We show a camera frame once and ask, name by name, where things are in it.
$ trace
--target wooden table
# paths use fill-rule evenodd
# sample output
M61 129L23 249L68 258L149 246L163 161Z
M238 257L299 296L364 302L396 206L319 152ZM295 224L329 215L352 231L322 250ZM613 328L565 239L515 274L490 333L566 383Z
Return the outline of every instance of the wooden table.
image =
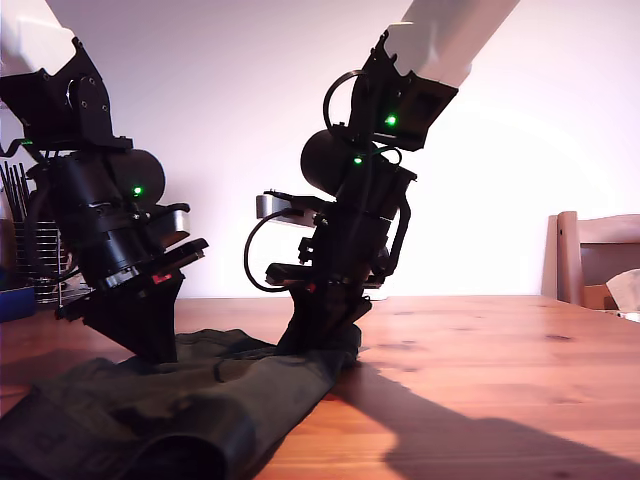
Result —
M275 342L289 299L183 300L177 330ZM640 479L640 324L542 297L392 298L361 320L361 365L261 480ZM2 411L26 385L127 352L40 314L1 326Z

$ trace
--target green led light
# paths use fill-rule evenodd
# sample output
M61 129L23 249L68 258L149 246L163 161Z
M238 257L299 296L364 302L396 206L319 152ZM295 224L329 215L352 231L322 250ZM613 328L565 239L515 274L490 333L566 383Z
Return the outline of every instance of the green led light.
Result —
M389 127L395 127L396 123L398 123L398 117L396 117L395 115L389 115L384 123L386 123Z

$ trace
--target cable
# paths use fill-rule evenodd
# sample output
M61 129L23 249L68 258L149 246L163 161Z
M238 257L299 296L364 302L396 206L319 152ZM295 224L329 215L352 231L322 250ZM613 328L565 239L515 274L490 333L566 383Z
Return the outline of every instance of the cable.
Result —
M289 290L289 287L265 287L264 285L258 283L253 275L251 275L251 270L249 269L249 247L251 246L253 237L256 235L256 233L258 233L258 230L260 230L265 223L276 217L291 215L292 213L300 213L300 210L297 210L295 208L284 208L278 212L267 215L262 220L260 220L255 227L253 227L253 230L251 230L251 233L247 238L247 242L244 244L244 273L247 275L247 278L253 284L253 286L258 290L262 290L263 292L268 293L286 292L287 290Z
M329 133L331 133L331 135L336 136L335 127L331 123L331 118L329 117L329 104L331 103L331 97L340 85L342 85L350 78L358 77L360 75L367 75L367 72L365 72L364 70L351 70L350 72L345 73L335 82L333 82L324 96L324 101L322 102L322 116L324 118L324 124L326 125L327 130L329 130Z

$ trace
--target fabric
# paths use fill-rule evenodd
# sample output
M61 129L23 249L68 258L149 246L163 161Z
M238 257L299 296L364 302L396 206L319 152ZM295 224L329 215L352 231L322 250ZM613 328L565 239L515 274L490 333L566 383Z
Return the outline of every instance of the fabric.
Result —
M203 330L177 335L175 364L98 358L38 382L0 419L0 479L251 478L355 361L350 328L303 356Z

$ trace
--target black bracket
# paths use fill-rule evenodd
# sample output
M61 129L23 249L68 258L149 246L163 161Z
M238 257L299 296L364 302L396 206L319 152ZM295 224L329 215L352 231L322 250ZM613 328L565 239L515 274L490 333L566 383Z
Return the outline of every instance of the black bracket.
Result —
M114 137L109 95L82 42L57 72L0 78L0 98L18 117L24 136L38 150L127 150L133 141Z

